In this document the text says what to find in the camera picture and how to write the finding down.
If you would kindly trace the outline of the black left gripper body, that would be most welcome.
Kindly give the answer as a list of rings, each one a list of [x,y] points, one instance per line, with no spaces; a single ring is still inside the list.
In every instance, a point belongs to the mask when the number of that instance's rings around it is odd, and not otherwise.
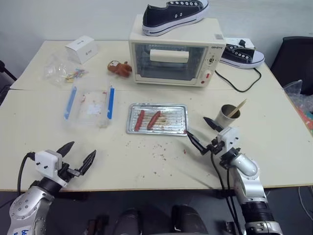
[[[80,172],[76,169],[71,169],[69,164],[62,162],[61,169],[58,170],[58,176],[68,183],[72,178],[79,177]]]

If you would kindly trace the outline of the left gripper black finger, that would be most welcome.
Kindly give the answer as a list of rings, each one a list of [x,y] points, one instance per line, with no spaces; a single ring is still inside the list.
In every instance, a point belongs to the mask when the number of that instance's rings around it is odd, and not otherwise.
[[[91,152],[84,160],[83,160],[83,165],[78,169],[80,175],[84,175],[88,169],[90,168],[90,166],[92,165],[94,159],[96,156],[96,150],[94,150],[93,152]]]
[[[63,161],[63,157],[71,150],[74,143],[74,141],[68,142],[56,151],[58,156],[58,162],[61,163]]]

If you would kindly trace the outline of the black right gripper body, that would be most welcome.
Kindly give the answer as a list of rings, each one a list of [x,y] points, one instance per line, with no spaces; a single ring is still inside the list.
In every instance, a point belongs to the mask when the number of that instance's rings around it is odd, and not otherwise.
[[[205,155],[207,152],[211,152],[213,153],[214,155],[217,155],[218,153],[220,153],[222,151],[224,147],[224,141],[219,141],[218,138],[214,138],[211,143],[205,147],[201,154],[202,155]]]

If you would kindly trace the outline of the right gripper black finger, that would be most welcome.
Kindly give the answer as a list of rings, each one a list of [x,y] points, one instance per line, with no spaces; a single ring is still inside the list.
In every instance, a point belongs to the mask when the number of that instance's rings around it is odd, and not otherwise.
[[[215,120],[212,120],[211,118],[203,117],[203,119],[213,130],[222,131],[224,129]]]
[[[208,152],[208,149],[204,147],[192,133],[189,131],[186,131],[186,133],[191,143],[199,150],[201,154],[206,154]]]

